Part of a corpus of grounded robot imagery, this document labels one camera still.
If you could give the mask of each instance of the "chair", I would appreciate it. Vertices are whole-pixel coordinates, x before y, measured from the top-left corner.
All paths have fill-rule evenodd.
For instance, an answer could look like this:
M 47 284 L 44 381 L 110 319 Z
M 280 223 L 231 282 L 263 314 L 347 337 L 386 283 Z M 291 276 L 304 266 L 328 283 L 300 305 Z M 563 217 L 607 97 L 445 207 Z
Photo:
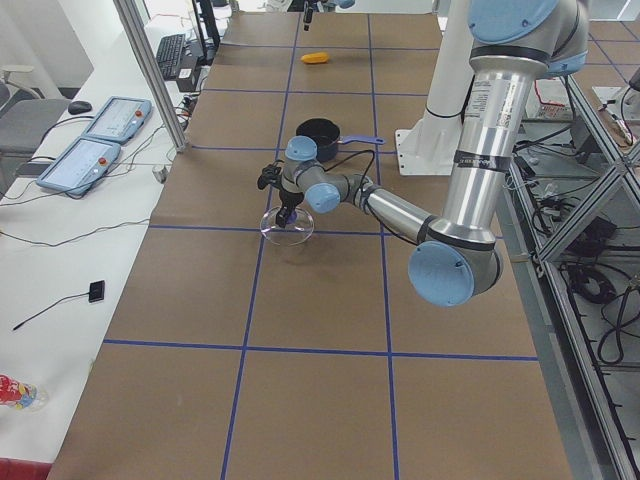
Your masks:
M 0 116 L 0 192 L 4 192 L 13 183 L 17 168 L 33 156 L 44 133 L 58 121 L 70 101 L 44 99 L 34 90 L 10 80 L 11 73 L 30 72 L 33 67 L 10 65 L 1 70 L 0 106 L 11 98 L 7 85 L 15 86 L 33 97 L 5 108 Z

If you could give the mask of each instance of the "black saucepan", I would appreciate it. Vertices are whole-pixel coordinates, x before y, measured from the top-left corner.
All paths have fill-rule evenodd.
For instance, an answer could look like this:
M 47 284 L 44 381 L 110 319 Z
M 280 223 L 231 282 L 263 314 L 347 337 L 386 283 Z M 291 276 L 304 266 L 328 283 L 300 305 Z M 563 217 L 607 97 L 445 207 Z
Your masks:
M 327 162 L 338 154 L 338 145 L 351 142 L 372 143 L 384 145 L 385 141 L 380 137 L 367 135 L 340 136 L 340 127 L 326 118 L 311 118 L 296 128 L 296 135 L 304 135 L 311 138 L 318 146 L 319 162 Z

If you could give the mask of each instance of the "keyboard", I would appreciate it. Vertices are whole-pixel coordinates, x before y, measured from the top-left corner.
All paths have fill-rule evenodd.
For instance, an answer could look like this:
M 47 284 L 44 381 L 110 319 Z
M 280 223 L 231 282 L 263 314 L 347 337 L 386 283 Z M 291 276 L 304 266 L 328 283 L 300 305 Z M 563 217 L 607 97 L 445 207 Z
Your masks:
M 185 35 L 182 33 L 162 37 L 160 40 L 156 61 L 165 80 L 175 80 L 178 77 L 184 47 Z

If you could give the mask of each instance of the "tablet screen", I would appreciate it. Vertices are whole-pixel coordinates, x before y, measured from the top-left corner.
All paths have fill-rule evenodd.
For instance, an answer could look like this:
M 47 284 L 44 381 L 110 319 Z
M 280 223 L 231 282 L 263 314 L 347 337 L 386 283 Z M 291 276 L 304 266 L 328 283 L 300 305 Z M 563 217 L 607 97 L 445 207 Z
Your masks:
M 136 111 L 141 107 L 141 101 L 114 98 L 87 133 L 102 137 L 121 138 L 131 124 Z
M 46 176 L 48 183 L 65 189 L 80 187 L 79 182 L 111 148 L 104 143 L 80 140 Z

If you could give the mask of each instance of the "computer mouse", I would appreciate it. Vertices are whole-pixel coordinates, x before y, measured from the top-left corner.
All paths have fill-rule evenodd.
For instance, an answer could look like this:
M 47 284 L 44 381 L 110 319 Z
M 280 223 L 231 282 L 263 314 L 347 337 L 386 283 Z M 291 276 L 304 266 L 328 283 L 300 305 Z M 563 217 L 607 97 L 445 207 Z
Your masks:
M 93 110 L 93 106 L 89 102 L 82 100 L 71 102 L 67 107 L 67 112 L 69 112 L 70 115 L 80 115 L 81 113 L 90 112 L 91 110 Z

